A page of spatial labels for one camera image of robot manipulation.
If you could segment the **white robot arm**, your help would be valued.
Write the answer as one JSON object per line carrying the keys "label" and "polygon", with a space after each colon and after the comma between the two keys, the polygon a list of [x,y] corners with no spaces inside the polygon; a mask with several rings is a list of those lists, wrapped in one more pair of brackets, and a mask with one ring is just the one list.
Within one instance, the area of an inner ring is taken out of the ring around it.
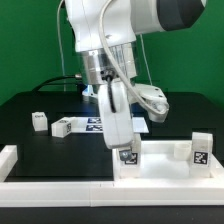
{"label": "white robot arm", "polygon": [[82,56],[87,82],[98,88],[103,136],[122,161],[133,158],[136,144],[131,105],[138,103],[149,119],[162,123],[169,104],[160,88],[133,84],[133,48],[141,34],[191,27],[207,0],[64,0]]}

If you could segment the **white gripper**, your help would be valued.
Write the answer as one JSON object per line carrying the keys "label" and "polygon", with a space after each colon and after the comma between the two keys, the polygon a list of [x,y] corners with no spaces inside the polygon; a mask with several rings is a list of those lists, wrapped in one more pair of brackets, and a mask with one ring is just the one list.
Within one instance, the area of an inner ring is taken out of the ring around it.
{"label": "white gripper", "polygon": [[[121,161],[132,158],[134,129],[130,105],[135,103],[134,97],[128,93],[122,82],[111,84],[112,99],[109,99],[108,85],[101,85],[98,90],[98,107],[103,127],[103,136],[109,149],[119,148]],[[135,84],[135,91],[151,107],[147,109],[149,119],[153,122],[165,121],[169,111],[167,98],[158,87]]]}

